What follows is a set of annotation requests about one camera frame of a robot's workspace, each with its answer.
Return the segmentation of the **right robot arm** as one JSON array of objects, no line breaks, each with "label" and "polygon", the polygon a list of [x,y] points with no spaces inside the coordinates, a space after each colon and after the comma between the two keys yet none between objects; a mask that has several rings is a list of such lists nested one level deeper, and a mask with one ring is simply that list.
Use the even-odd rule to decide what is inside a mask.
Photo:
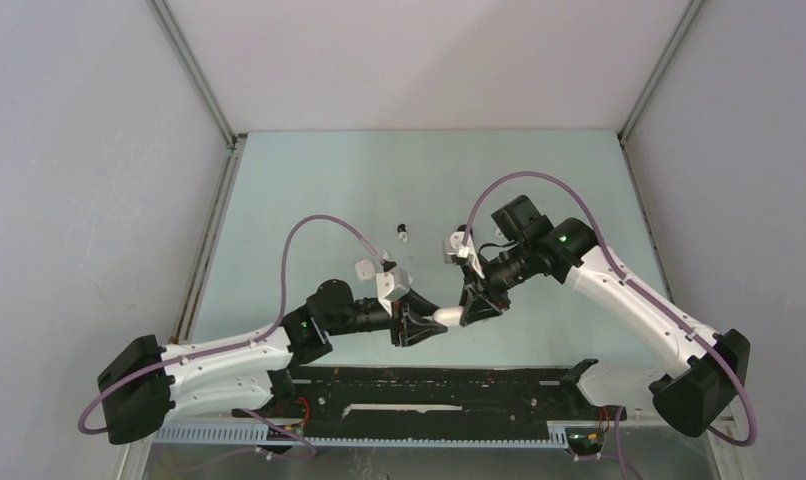
[{"label": "right robot arm", "polygon": [[746,381],[751,345],[743,334],[735,329],[720,334],[680,310],[632,274],[579,219],[553,225],[525,195],[491,218],[510,242],[491,260],[462,230],[445,240],[448,262],[463,274],[457,306],[438,307],[424,299],[405,274],[387,271],[378,281],[396,345],[498,317],[510,307],[512,288],[537,275],[550,277],[609,311],[658,361],[655,369],[581,362],[563,380],[560,402],[567,414],[585,418],[598,407],[632,407],[656,413],[690,437],[721,433],[713,424],[742,395]]}]

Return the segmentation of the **white oval charging case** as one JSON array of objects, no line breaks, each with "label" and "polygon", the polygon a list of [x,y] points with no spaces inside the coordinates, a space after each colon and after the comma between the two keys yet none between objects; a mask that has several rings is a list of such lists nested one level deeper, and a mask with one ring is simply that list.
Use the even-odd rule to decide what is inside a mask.
[{"label": "white oval charging case", "polygon": [[432,320],[438,324],[453,327],[460,326],[464,314],[463,306],[443,307],[437,309],[431,316]]}]

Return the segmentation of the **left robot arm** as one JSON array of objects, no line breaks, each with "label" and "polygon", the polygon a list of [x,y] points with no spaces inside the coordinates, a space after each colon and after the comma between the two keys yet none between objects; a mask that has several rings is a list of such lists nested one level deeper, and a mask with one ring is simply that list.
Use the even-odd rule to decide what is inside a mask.
[{"label": "left robot arm", "polygon": [[408,347],[458,325],[461,313],[412,291],[357,300],[346,282],[328,280],[270,335],[167,346],[142,336],[98,377],[104,431],[110,444],[123,445],[174,419],[238,409],[283,416],[295,403],[290,368],[330,353],[331,337],[387,330],[393,345]]}]

